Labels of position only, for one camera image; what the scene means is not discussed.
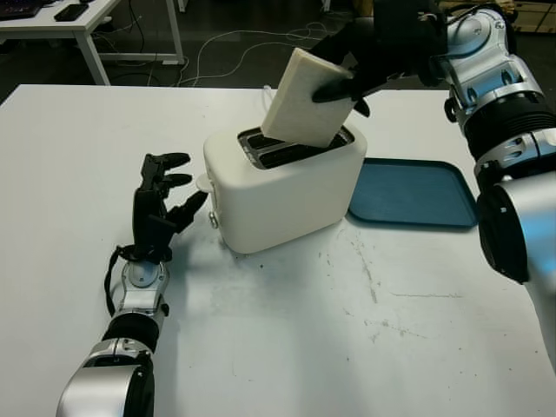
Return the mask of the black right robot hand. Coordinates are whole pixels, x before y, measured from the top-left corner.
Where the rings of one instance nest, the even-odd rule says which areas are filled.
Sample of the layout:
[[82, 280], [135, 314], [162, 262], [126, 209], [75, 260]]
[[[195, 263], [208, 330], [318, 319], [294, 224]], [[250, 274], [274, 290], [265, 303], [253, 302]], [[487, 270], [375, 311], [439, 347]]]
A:
[[347, 55], [356, 61], [351, 78], [321, 84], [312, 101], [349, 98], [368, 117], [363, 98], [391, 79], [417, 76], [427, 87], [444, 80], [438, 59], [447, 53], [447, 18], [436, 1], [376, 1], [371, 17], [356, 17], [310, 53], [337, 65]]

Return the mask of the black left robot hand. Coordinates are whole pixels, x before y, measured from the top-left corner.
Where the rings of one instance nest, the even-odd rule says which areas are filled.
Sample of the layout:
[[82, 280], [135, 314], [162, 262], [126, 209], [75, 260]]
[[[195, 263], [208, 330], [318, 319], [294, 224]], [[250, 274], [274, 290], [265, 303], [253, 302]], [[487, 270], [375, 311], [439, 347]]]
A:
[[172, 259], [169, 246], [174, 235], [179, 235], [194, 220], [195, 214], [206, 202], [209, 194], [197, 191], [186, 202], [167, 209], [165, 199], [169, 191], [192, 182], [189, 174], [171, 174], [169, 171], [190, 161], [187, 153], [147, 154], [144, 157], [142, 182], [134, 193], [132, 231], [134, 244], [132, 261], [154, 264]]

